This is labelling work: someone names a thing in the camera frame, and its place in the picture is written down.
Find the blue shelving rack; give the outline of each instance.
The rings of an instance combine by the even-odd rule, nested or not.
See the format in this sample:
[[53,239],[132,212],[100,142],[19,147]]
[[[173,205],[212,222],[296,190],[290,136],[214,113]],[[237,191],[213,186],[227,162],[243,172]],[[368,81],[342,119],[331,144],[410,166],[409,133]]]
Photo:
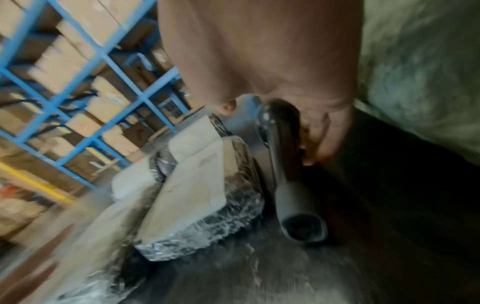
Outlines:
[[[156,20],[145,17],[148,11],[156,4],[156,2],[157,0],[143,0],[143,2],[135,9],[135,11],[132,12],[127,21],[123,25],[120,25],[117,31],[110,37],[110,39],[105,43],[105,45],[101,47],[93,41],[93,39],[81,28],[81,26],[69,15],[69,13],[56,2],[56,0],[33,0],[30,8],[25,11],[23,20],[19,27],[16,29],[15,34],[10,39],[5,38],[2,42],[2,51],[0,53],[0,77],[5,76],[9,78],[16,86],[24,90],[29,95],[27,96],[26,100],[21,100],[21,102],[40,104],[41,113],[37,113],[34,119],[32,119],[32,121],[19,135],[14,136],[6,132],[5,130],[0,130],[0,136],[3,136],[9,141],[16,143],[29,153],[54,166],[61,172],[81,182],[87,187],[95,189],[95,186],[89,183],[87,180],[81,178],[74,172],[65,168],[65,164],[69,160],[74,158],[76,155],[84,151],[86,148],[95,147],[107,152],[109,155],[118,159],[123,167],[128,166],[129,162],[115,149],[103,142],[103,140],[101,139],[101,135],[103,132],[112,128],[115,124],[123,121],[140,105],[147,105],[151,109],[151,111],[155,113],[172,132],[175,132],[175,126],[160,111],[160,108],[167,105],[168,103],[174,103],[181,113],[186,114],[189,111],[183,103],[180,94],[175,91],[173,87],[173,84],[180,79],[178,70],[175,67],[170,69],[165,74],[161,75],[161,77],[159,77],[150,87],[142,91],[109,56],[112,50],[114,50],[115,46],[138,22],[141,21],[152,23],[155,25],[157,24]],[[96,54],[80,70],[80,72],[72,79],[72,81],[63,89],[63,91],[61,91],[59,94],[56,94],[49,100],[39,93],[39,89],[41,89],[41,86],[38,86],[37,83],[23,81],[9,70],[9,68],[12,67],[12,61],[17,51],[19,50],[27,36],[41,35],[41,33],[33,33],[33,28],[36,20],[47,5],[51,5],[65,20],[67,20],[80,33],[80,35],[93,46],[96,51]],[[143,46],[140,48],[140,51],[138,53],[133,52],[132,54],[130,54],[130,56],[125,60],[123,65],[131,64],[133,61],[138,59],[142,60],[142,52],[146,53],[146,51],[151,48],[158,39],[160,39],[160,34],[158,31],[155,31],[146,39]],[[88,98],[91,98],[91,95],[83,96],[76,99],[68,99],[68,97],[80,83],[90,77],[91,71],[101,61],[105,61],[111,67],[111,69],[114,70],[123,79],[123,81],[137,94],[137,99],[130,105],[128,105],[126,108],[124,108],[114,118],[105,123],[93,135],[84,138],[68,155],[56,161],[53,161],[52,159],[40,154],[37,150],[29,146],[27,144],[27,141],[30,138],[48,131],[48,129],[42,129],[39,131],[39,128],[43,123],[51,120],[52,117],[54,117],[57,122],[56,126],[53,126],[51,128],[65,126],[65,123],[72,118],[74,113],[62,111],[61,109],[59,109],[59,106],[75,102],[78,102],[80,110],[82,109],[82,105],[85,106],[85,101],[87,101]],[[160,90],[167,92],[169,94],[169,99],[164,101],[159,106],[156,106],[150,100],[150,98]]]

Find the hand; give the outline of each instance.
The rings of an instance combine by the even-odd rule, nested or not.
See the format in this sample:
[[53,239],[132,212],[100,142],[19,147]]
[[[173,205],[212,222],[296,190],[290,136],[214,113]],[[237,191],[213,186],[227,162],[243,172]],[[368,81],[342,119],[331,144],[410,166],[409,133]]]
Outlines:
[[352,121],[361,0],[159,0],[165,49],[197,101],[282,98],[300,110],[305,164],[325,162]]
[[56,264],[52,264],[39,274],[32,273],[45,262],[51,253],[67,238],[72,225],[65,228],[51,241],[40,247],[17,269],[0,282],[0,304],[18,304],[37,290],[52,274]]

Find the scratched surface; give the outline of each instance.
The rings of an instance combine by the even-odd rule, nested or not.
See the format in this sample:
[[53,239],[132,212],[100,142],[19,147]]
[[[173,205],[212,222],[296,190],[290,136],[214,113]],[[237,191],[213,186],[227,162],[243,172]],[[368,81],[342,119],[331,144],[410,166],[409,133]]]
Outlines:
[[269,155],[247,107],[223,119],[249,144],[269,203],[248,229],[153,263],[123,304],[480,302],[480,170],[362,112],[326,169],[310,168],[330,229],[302,247],[280,231]]

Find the plastic-wrapped package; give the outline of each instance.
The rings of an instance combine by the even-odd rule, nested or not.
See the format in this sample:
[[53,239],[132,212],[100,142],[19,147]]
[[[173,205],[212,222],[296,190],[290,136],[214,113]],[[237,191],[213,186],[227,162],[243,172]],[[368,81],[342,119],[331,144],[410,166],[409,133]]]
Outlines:
[[161,186],[139,189],[105,209],[29,303],[116,304],[126,298],[147,275],[149,262],[133,239]]
[[169,176],[186,157],[201,150],[220,137],[231,136],[215,114],[205,115],[175,135],[158,152],[158,167]]
[[151,187],[165,180],[158,166],[159,155],[148,155],[120,171],[111,181],[113,198],[122,200],[139,188]]
[[151,261],[178,258],[239,231],[264,204],[248,146],[223,137],[178,164],[134,244]]

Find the plastic wrap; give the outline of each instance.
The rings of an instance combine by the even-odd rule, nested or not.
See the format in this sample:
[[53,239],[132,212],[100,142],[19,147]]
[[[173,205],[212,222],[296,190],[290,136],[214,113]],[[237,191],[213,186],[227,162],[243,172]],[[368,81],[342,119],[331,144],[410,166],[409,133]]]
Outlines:
[[158,167],[158,154],[149,155],[120,171],[111,181],[112,196],[122,200],[139,188],[151,187],[164,181],[165,176]]
[[112,204],[87,228],[29,303],[116,304],[139,286],[149,262],[132,246],[162,183]]
[[[248,225],[263,210],[265,201],[255,169],[255,164],[245,142],[236,136],[220,139],[223,142],[223,186],[224,205],[214,213],[189,223],[177,231],[165,231],[165,210],[158,206],[164,191],[161,191],[152,209],[142,223],[137,237],[136,248],[151,261],[165,261],[194,253],[205,248]],[[196,198],[191,202],[192,208]]]
[[[206,129],[206,122],[209,121],[213,128]],[[203,147],[216,140],[218,137],[231,136],[232,134],[225,128],[220,119],[215,114],[209,114],[198,119],[196,122],[188,126],[185,130],[181,131],[178,136],[185,136],[187,138],[196,137],[198,141],[180,140],[179,150],[187,151],[190,154],[195,151],[201,150]],[[160,148],[158,152],[158,167],[161,173],[165,176],[169,176],[178,164],[178,159],[172,155],[168,142]]]

